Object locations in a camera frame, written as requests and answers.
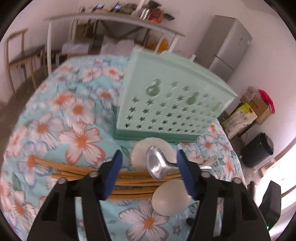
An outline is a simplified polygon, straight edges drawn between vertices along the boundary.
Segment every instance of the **floral bedsheet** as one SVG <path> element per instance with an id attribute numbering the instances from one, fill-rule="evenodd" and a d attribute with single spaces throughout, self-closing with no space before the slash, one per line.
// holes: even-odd
<path id="1" fill-rule="evenodd" d="M 0 176 L 1 209 L 7 221 L 26 240 L 40 207 L 56 180 L 50 167 L 34 162 L 32 155 L 50 161 L 99 167 L 111 160 L 117 149 L 124 153 L 122 169 L 132 170 L 129 155 L 135 142 L 112 137 L 116 107 L 126 57 L 89 56 L 62 64 L 36 90 L 26 104 L 4 152 Z M 218 121 L 194 143 L 171 144 L 186 155 L 218 155 L 212 174 L 230 181 L 244 180 L 238 157 Z M 80 200 L 76 200 L 80 240 L 86 240 Z M 170 217 L 156 213 L 151 200 L 101 201 L 112 240 L 186 240 L 197 202 Z M 221 228 L 222 200 L 218 201 L 215 234 Z"/>

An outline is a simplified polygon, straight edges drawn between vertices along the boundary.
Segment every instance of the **refrigerator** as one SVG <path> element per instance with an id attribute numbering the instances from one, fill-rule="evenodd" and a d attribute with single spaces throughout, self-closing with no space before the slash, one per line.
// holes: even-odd
<path id="1" fill-rule="evenodd" d="M 252 36 L 236 18 L 216 15 L 195 53 L 194 61 L 227 82 L 251 41 Z"/>

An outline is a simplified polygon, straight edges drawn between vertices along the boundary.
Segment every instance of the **light green plastic basket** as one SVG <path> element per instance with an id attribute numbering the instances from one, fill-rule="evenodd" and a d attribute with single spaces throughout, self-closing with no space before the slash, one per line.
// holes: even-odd
<path id="1" fill-rule="evenodd" d="M 222 79 L 186 58 L 134 49 L 114 136 L 195 141 L 236 96 Z"/>

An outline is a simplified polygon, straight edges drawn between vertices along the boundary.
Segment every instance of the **black trash can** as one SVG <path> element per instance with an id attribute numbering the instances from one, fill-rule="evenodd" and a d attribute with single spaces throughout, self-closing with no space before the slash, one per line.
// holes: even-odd
<path id="1" fill-rule="evenodd" d="M 242 161 L 247 167 L 253 168 L 274 153 L 272 140 L 265 134 L 259 133 L 242 150 Z"/>

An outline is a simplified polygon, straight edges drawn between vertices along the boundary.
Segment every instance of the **white plate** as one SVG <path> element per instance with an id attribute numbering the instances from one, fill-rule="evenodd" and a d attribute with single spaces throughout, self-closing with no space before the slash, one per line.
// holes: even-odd
<path id="1" fill-rule="evenodd" d="M 131 164 L 134 169 L 147 170 L 146 152 L 150 146 L 158 147 L 169 162 L 177 163 L 176 151 L 168 142 L 160 138 L 149 137 L 139 141 L 131 152 Z"/>
<path id="2" fill-rule="evenodd" d="M 192 198 L 182 180 L 172 179 L 157 188 L 152 196 L 153 209 L 164 216 L 184 211 Z"/>

